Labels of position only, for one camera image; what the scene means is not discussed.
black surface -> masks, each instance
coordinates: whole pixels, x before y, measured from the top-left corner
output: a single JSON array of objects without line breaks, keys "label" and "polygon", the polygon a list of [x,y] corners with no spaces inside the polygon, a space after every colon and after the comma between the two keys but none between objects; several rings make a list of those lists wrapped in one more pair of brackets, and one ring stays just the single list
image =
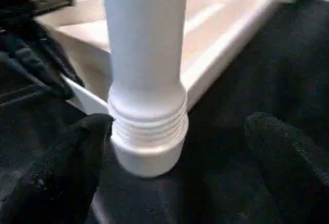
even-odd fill
[{"label": "black surface", "polygon": [[[135,178],[108,147],[87,223],[95,217],[100,223],[283,223],[247,152],[243,122],[265,111],[328,148],[328,53],[329,4],[298,0],[283,6],[193,108],[174,170],[152,180]],[[59,131],[83,117],[43,97],[2,113],[0,192],[15,185]]]},{"label": "black surface", "polygon": [[1,224],[84,224],[97,189],[112,118],[92,114],[71,125],[3,200]]},{"label": "black surface", "polygon": [[327,224],[329,153],[303,131],[265,113],[249,116],[245,133],[286,222]]}]

white cylindrical post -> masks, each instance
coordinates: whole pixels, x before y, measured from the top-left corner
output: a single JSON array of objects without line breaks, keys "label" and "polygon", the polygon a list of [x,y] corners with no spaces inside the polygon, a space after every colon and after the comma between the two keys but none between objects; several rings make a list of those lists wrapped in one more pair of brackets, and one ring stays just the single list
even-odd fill
[{"label": "white cylindrical post", "polygon": [[104,0],[113,83],[112,144],[129,172],[154,177],[178,161],[188,129],[180,82],[186,0]]}]

white table leg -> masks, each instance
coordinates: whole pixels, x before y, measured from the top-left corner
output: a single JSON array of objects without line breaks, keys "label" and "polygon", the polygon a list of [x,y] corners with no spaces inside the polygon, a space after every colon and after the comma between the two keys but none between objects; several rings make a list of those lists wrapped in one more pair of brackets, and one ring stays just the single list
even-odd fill
[{"label": "white table leg", "polygon": [[135,175],[161,175],[179,159],[188,129],[187,95],[180,82],[186,0],[104,3],[117,159]]}]

white edge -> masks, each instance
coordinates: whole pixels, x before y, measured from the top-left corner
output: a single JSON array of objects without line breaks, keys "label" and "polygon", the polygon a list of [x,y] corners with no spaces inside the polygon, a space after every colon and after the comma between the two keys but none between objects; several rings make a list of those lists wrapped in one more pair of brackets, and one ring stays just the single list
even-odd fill
[{"label": "white edge", "polygon": [[71,87],[75,96],[67,102],[87,115],[110,114],[107,102],[103,101],[76,82],[62,75],[65,82]]}]

white plastic fitting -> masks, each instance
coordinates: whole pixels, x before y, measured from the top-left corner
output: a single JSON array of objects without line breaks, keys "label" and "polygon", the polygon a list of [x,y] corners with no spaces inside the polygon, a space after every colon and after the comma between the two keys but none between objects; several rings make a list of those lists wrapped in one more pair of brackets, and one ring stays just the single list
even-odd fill
[{"label": "white plastic fitting", "polygon": [[186,0],[104,0],[113,83],[111,137],[120,164],[141,177],[169,171],[188,130],[180,82]]}]

